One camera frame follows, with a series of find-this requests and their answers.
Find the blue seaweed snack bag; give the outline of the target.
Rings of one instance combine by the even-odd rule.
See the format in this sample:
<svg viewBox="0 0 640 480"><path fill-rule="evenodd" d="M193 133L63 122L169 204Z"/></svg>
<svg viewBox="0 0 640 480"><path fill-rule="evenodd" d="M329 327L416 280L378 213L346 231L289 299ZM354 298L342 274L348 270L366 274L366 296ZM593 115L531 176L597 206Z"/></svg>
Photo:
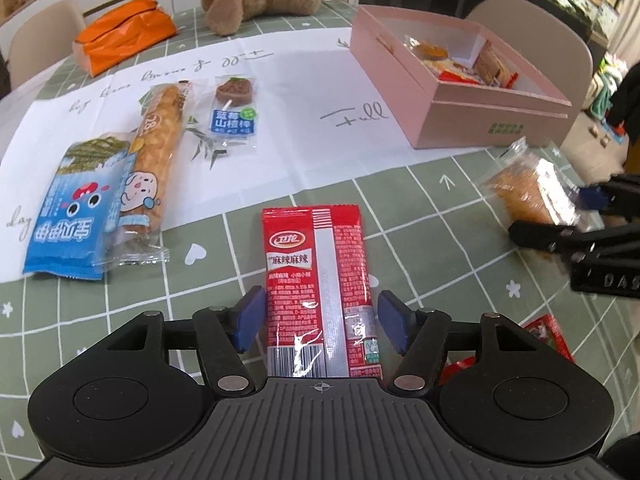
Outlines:
<svg viewBox="0 0 640 480"><path fill-rule="evenodd" d="M24 273L103 278L107 232L117 226L131 139L130 133L107 133L66 150L32 229Z"/></svg>

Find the blue hawthorn snack packet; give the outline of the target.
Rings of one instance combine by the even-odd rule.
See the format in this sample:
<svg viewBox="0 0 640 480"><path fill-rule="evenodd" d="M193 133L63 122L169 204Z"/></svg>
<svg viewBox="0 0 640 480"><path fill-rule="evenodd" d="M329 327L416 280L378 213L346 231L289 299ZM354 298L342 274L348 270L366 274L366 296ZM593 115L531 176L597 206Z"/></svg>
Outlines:
<svg viewBox="0 0 640 480"><path fill-rule="evenodd" d="M224 75L215 79L208 133L215 148L251 146L257 136L258 110L255 78L246 75Z"/></svg>

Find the red green candy packet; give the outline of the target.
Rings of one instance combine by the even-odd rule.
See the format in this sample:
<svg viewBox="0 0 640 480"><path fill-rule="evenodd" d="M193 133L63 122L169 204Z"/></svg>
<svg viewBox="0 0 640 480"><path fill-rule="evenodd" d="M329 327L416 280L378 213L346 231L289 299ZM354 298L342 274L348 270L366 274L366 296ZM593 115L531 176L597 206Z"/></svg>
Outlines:
<svg viewBox="0 0 640 480"><path fill-rule="evenodd" d="M445 82L460 82L460 84L484 84L482 78L472 70L451 58L442 60L424 60L422 64L439 80Z"/></svg>

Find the small orange candy packet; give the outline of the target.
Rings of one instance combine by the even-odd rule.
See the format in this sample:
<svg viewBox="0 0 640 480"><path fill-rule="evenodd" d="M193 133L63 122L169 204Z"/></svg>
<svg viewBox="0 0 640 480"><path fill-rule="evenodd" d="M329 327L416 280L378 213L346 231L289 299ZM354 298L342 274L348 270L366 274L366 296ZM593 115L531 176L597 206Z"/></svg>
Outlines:
<svg viewBox="0 0 640 480"><path fill-rule="evenodd" d="M405 36L404 45L421 62L436 62L449 58L449 52L445 47L430 44L426 40Z"/></svg>

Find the orange paper bag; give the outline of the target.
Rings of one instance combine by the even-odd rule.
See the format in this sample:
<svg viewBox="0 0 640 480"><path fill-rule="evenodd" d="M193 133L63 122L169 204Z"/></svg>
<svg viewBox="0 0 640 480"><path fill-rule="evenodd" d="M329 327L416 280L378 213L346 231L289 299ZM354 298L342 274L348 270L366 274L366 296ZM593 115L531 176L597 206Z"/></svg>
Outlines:
<svg viewBox="0 0 640 480"><path fill-rule="evenodd" d="M95 77L176 33L156 0L130 0L85 28L73 43L73 54L78 66Z"/></svg>

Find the white printed paper mat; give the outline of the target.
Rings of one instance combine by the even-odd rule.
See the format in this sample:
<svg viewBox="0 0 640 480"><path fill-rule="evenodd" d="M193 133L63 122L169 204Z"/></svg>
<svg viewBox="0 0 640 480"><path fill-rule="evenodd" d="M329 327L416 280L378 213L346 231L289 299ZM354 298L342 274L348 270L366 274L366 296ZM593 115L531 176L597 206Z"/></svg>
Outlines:
<svg viewBox="0 0 640 480"><path fill-rule="evenodd" d="M416 150L350 52L348 28L226 40L142 63L27 110L1 162L1 278L23 274L56 168L73 144L128 133L158 84L187 80L190 128L171 157L167 229L448 156Z"/></svg>

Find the long biscuit stick packet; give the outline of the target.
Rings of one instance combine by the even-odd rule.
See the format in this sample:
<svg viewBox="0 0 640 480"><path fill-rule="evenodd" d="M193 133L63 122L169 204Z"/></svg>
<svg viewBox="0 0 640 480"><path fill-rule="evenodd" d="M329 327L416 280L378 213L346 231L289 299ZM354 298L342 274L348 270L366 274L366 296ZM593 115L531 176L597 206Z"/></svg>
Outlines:
<svg viewBox="0 0 640 480"><path fill-rule="evenodd" d="M168 250L160 244L172 156L186 128L193 84L180 80L148 92L142 119L130 146L131 171L120 193L117 236L111 248L119 266L160 263Z"/></svg>

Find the beige dining chair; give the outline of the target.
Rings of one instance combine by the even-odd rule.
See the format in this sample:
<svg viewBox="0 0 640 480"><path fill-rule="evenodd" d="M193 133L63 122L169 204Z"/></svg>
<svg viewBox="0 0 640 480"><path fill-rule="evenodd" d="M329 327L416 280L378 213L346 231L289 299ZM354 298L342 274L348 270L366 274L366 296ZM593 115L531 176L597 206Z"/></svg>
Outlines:
<svg viewBox="0 0 640 480"><path fill-rule="evenodd" d="M544 74L572 104L573 125L593 70L592 55L574 30L527 0L485 0L466 19L494 32Z"/></svg>

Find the round bread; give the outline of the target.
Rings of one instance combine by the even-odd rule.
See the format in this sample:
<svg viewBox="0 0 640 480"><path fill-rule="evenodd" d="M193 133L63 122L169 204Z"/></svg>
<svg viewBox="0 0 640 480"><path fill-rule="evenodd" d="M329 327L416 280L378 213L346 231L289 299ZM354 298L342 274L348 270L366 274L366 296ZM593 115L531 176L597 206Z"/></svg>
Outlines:
<svg viewBox="0 0 640 480"><path fill-rule="evenodd" d="M596 212L578 205L578 186L553 162L536 154L524 136L492 163L477 184L502 200L512 221L576 226L582 231L603 226Z"/></svg>

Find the red yellow snack packet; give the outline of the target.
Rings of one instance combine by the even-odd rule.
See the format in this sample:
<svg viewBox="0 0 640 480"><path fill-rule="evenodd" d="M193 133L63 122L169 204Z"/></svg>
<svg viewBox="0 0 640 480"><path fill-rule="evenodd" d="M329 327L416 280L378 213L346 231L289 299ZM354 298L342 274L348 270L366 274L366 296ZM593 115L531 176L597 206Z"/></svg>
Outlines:
<svg viewBox="0 0 640 480"><path fill-rule="evenodd" d="M511 89L518 80L518 72L510 70L503 56L486 41L473 64L473 70L484 84L491 87Z"/></svg>

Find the pink cardboard box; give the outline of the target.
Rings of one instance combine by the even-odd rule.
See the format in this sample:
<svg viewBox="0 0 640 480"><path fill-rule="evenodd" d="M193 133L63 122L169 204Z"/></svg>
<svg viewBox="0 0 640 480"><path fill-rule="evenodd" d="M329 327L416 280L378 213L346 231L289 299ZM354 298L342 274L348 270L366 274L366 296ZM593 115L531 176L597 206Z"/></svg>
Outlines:
<svg viewBox="0 0 640 480"><path fill-rule="evenodd" d="M439 81L404 45L405 36L445 47L449 58L472 68L486 41L518 72L511 89ZM570 101L521 53L494 32L452 16L358 6L350 52L380 92L414 148L563 142Z"/></svg>

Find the red spicy strip packet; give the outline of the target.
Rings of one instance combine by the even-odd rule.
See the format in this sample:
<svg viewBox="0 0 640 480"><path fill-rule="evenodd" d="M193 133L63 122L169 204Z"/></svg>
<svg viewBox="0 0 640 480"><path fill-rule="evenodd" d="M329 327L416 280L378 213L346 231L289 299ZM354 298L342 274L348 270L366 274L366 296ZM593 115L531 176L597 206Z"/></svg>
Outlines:
<svg viewBox="0 0 640 480"><path fill-rule="evenodd" d="M360 209L265 208L267 372L383 376Z"/></svg>

